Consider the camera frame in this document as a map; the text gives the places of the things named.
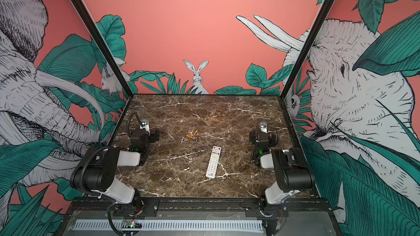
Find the white remote control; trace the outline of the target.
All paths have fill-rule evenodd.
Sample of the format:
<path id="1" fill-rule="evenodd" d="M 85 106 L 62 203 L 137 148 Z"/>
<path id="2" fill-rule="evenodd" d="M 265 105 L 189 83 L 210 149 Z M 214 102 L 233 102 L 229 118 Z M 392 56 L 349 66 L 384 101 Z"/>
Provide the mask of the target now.
<path id="1" fill-rule="evenodd" d="M 212 148 L 210 160 L 209 160 L 207 171 L 206 171 L 207 178 L 210 178 L 210 179 L 215 178 L 221 151 L 222 151 L 222 148 L 220 146 L 214 146 Z"/>

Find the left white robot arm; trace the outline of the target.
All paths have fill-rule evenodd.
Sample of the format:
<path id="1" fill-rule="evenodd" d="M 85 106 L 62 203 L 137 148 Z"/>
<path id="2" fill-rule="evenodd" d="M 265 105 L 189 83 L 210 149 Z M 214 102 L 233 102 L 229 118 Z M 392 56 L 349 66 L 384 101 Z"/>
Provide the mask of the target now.
<path id="1" fill-rule="evenodd" d="M 71 174 L 71 188 L 123 205 L 132 216 L 139 215 L 145 206 L 139 190 L 120 181 L 116 172 L 118 167 L 143 166 L 150 145 L 159 139 L 158 129 L 138 128 L 130 133 L 128 150 L 112 146 L 90 148 Z"/>

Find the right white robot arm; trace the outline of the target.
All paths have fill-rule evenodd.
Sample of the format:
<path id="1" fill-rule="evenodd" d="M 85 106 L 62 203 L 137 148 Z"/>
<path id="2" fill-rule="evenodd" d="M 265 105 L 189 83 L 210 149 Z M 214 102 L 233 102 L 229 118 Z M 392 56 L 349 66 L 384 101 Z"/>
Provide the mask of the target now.
<path id="1" fill-rule="evenodd" d="M 249 141 L 254 145 L 251 163 L 258 168 L 273 169 L 275 173 L 275 182 L 260 198 L 260 211 L 264 216 L 271 216 L 271 207 L 280 206 L 291 196 L 314 188 L 316 179 L 301 148 L 275 148 L 280 135 L 263 130 L 251 131 Z"/>

